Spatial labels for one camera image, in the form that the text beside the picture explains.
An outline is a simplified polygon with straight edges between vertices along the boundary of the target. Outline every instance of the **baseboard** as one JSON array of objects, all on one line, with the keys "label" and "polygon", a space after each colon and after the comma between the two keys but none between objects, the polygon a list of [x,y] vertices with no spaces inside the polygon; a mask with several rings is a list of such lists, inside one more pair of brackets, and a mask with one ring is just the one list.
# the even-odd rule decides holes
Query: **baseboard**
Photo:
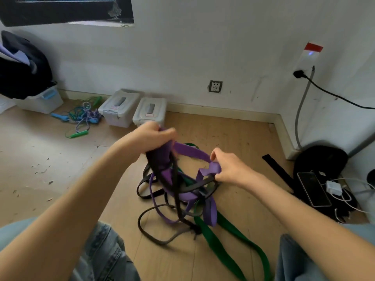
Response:
[{"label": "baseboard", "polygon": [[[59,90],[59,92],[62,98],[71,100],[87,99],[99,95],[104,99],[110,97],[110,95],[93,94],[88,92],[66,90]],[[278,133],[285,158],[287,160],[294,160],[300,153],[300,151],[294,148],[280,114],[228,108],[212,108],[208,106],[197,106],[183,103],[168,103],[167,111],[273,123]]]}]

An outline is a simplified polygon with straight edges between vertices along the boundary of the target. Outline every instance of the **plastic storage box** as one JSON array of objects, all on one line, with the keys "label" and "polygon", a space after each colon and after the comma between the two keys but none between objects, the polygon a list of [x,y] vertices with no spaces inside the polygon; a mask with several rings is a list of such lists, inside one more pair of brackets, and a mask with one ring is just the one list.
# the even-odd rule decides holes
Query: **plastic storage box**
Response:
[{"label": "plastic storage box", "polygon": [[164,126],[165,112],[166,99],[144,97],[135,111],[133,122],[140,126],[147,121],[156,121],[160,126]]},{"label": "plastic storage box", "polygon": [[136,92],[119,90],[99,107],[99,113],[104,116],[109,125],[129,127],[139,98],[140,95]]},{"label": "plastic storage box", "polygon": [[13,101],[19,108],[41,113],[50,113],[63,104],[56,86],[33,97],[27,97],[24,100],[13,99]]}]

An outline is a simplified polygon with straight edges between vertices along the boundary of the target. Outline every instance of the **hand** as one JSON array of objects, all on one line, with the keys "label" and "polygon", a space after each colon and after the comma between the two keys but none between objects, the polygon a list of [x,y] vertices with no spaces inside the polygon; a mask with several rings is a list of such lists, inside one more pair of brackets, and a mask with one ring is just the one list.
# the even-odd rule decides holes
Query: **hand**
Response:
[{"label": "hand", "polygon": [[217,161],[221,166],[221,173],[215,175],[215,179],[220,182],[243,186],[246,184],[249,174],[259,175],[235,154],[225,153],[220,148],[215,148],[212,151],[211,160]]},{"label": "hand", "polygon": [[175,140],[177,138],[177,132],[174,128],[169,128],[164,131],[159,131],[159,124],[154,121],[149,121],[133,132],[130,132],[126,136],[122,137],[118,143],[131,145],[131,150],[135,152],[135,155],[144,154],[147,151],[154,150],[166,142]]}]

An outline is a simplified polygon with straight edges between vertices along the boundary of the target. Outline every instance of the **outlet cover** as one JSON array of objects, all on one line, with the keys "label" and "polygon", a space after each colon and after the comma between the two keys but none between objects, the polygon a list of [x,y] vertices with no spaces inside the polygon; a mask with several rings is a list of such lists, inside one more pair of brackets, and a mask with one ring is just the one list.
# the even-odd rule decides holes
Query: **outlet cover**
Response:
[{"label": "outlet cover", "polygon": [[223,86],[223,82],[211,80],[210,85],[209,85],[209,92],[216,92],[220,94],[222,86]]}]

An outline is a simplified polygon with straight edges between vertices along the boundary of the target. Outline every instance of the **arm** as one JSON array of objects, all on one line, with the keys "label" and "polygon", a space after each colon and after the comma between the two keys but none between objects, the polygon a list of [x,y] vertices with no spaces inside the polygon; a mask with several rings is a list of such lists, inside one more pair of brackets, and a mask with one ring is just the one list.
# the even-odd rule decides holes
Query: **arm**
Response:
[{"label": "arm", "polygon": [[125,170],[176,137],[149,122],[121,138],[35,222],[0,252],[0,280],[68,280]]},{"label": "arm", "polygon": [[330,280],[373,280],[375,246],[301,202],[234,154],[216,148],[222,172],[218,181],[236,184],[254,195],[306,251]]}]

